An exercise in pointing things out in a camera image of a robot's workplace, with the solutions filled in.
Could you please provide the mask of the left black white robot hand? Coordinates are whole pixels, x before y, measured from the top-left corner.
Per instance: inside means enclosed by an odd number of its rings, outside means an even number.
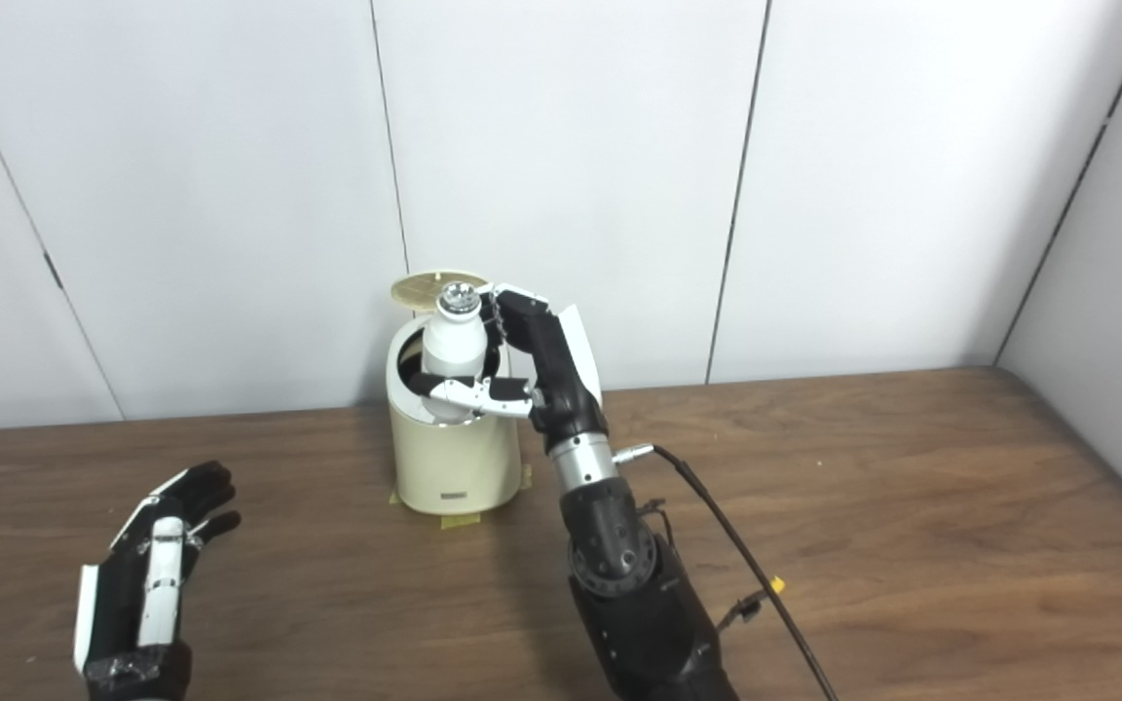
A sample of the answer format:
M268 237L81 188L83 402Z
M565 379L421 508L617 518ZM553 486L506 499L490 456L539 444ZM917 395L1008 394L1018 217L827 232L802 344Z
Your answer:
M94 665L145 647L180 642L181 594L202 550L240 526L231 470L221 461L191 465L134 507L105 560L80 569L74 666Z

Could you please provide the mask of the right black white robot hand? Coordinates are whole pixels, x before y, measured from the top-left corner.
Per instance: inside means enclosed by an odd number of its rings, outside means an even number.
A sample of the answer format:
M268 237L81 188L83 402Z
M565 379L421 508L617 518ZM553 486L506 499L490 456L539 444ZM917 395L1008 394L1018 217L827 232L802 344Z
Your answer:
M503 345L531 356L534 379L496 373L489 362ZM530 419L545 450L609 431L579 308L553 311L548 299L511 284L442 285L435 314L425 320L419 372L404 384L445 424L472 416Z

